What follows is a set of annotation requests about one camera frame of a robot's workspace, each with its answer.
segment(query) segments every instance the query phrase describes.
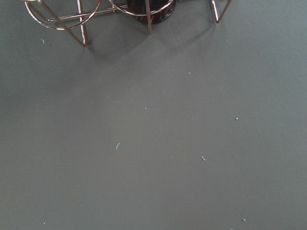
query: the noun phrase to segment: white speck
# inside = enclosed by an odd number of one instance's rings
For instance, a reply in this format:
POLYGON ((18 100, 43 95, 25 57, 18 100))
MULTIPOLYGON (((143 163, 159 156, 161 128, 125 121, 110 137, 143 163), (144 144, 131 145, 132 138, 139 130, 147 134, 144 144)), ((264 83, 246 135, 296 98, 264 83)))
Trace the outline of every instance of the white speck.
POLYGON ((116 151, 120 147, 120 142, 116 145, 116 151))

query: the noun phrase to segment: gray tabletop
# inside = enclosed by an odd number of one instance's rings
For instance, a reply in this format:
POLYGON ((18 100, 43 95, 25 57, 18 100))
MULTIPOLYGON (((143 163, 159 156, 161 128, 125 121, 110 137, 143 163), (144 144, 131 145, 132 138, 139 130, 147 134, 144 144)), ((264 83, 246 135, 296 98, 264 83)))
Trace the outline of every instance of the gray tabletop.
POLYGON ((83 48, 3 4, 0 229, 305 230, 306 8, 184 0, 83 48))

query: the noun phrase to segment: metal rod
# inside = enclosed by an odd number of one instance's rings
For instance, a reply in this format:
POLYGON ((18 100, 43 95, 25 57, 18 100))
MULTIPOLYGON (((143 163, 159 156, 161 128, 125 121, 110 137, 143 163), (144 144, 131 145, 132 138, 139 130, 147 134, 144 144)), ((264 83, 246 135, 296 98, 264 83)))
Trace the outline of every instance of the metal rod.
MULTIPOLYGON (((122 8, 127 8, 127 5, 122 5, 121 6, 122 8)), ((104 10, 101 10, 101 11, 97 11, 96 13, 95 13, 95 15, 97 15, 97 14, 102 14, 102 13, 106 13, 106 12, 113 12, 113 11, 117 11, 118 9, 116 9, 116 8, 106 8, 106 9, 104 9, 104 10)), ((81 17, 81 16, 88 16, 88 15, 90 15, 91 13, 79 13, 79 14, 74 14, 74 15, 68 15, 68 16, 62 16, 62 17, 59 17, 61 20, 66 20, 66 19, 73 19, 73 18, 79 18, 79 17, 81 17)), ((54 22, 54 21, 56 21, 56 19, 54 19, 54 18, 49 18, 48 19, 48 21, 50 21, 50 22, 54 22)))
POLYGON ((45 21, 50 22, 50 19, 47 18, 45 15, 42 14, 41 11, 39 11, 36 7, 34 7, 32 4, 29 4, 29 7, 34 10, 42 19, 44 19, 45 21))
POLYGON ((219 23, 222 20, 222 17, 224 16, 229 4, 231 3, 231 0, 220 0, 220 1, 227 1, 227 3, 226 3, 226 5, 225 5, 225 7, 224 7, 220 16, 218 14, 217 7, 216 7, 216 4, 215 4, 216 1, 218 1, 218 0, 210 0, 211 6, 212 6, 212 13, 215 17, 215 22, 219 23))
MULTIPOLYGON (((64 27, 52 26, 52 25, 49 25, 49 24, 46 24, 46 23, 42 22, 40 19, 38 19, 38 18, 33 14, 33 12, 32 12, 33 6, 32 6, 32 8, 29 6, 31 0, 24 0, 24 1, 25 1, 25 6, 26 6, 26 8, 27 8, 27 10, 28 10, 28 13, 31 15, 31 17, 32 17, 37 23, 39 23, 39 24, 41 24, 43 27, 46 27, 46 28, 49 28, 49 29, 54 29, 54 30, 65 30, 64 27)), ((37 1, 37 3, 39 3, 39 4, 41 4, 41 3, 43 2, 43 0, 32 0, 32 1, 37 1)), ((97 5, 96 5, 96 8, 94 9, 94 11, 93 11, 92 13, 90 13, 86 18, 84 18, 84 19, 82 20, 82 22, 78 22, 77 24, 74 24, 74 25, 71 25, 71 26, 67 26, 67 28, 73 29, 73 28, 75 28, 75 27, 78 27, 78 26, 80 26, 80 25, 82 25, 82 24, 88 22, 88 21, 94 16, 94 14, 97 12, 97 10, 98 10, 98 8, 99 8, 99 6, 100 6, 100 4, 101 4, 101 1, 102 1, 102 0, 98 0, 98 3, 97 3, 97 5)))
MULTIPOLYGON (((82 2, 81 0, 77 0, 78 3, 78 13, 83 13, 83 7, 82 7, 82 2)), ((82 24, 81 25, 81 36, 83 40, 83 44, 86 46, 88 44, 88 39, 87 39, 87 31, 86 31, 86 25, 82 24)))
POLYGON ((149 0, 145 0, 145 5, 146 5, 148 31, 149 31, 149 34, 152 35, 153 34, 153 27, 152 27, 152 20, 150 18, 149 0))
POLYGON ((82 41, 77 38, 77 36, 67 27, 67 25, 62 22, 61 19, 58 18, 58 16, 43 1, 41 1, 40 4, 45 8, 46 11, 48 11, 52 15, 52 17, 57 20, 58 23, 63 26, 64 30, 66 30, 78 43, 80 43, 80 45, 85 46, 82 41))
MULTIPOLYGON (((155 10, 155 11, 151 11, 150 14, 153 15, 153 14, 156 14, 156 13, 161 12, 162 10, 164 10, 164 9, 166 9, 168 6, 170 6, 174 1, 175 1, 175 0, 169 0, 169 2, 168 2, 166 5, 164 5, 163 7, 159 8, 159 9, 157 9, 157 10, 155 10)), ((125 9, 121 8, 120 6, 116 5, 115 0, 109 0, 109 2, 110 2, 111 4, 113 4, 115 8, 117 8, 118 10, 120 10, 120 11, 126 13, 126 14, 129 14, 129 15, 132 15, 132 16, 137 16, 137 17, 143 17, 143 16, 145 17, 145 16, 147 16, 146 13, 145 13, 145 14, 144 14, 144 13, 138 14, 138 13, 132 13, 132 12, 130 12, 130 11, 128 11, 128 10, 125 10, 125 9)))
POLYGON ((227 1, 227 4, 225 5, 225 8, 223 9, 223 12, 221 13, 220 17, 218 18, 217 22, 216 23, 219 23, 222 19, 222 17, 224 16, 229 4, 231 3, 231 0, 228 0, 227 1))

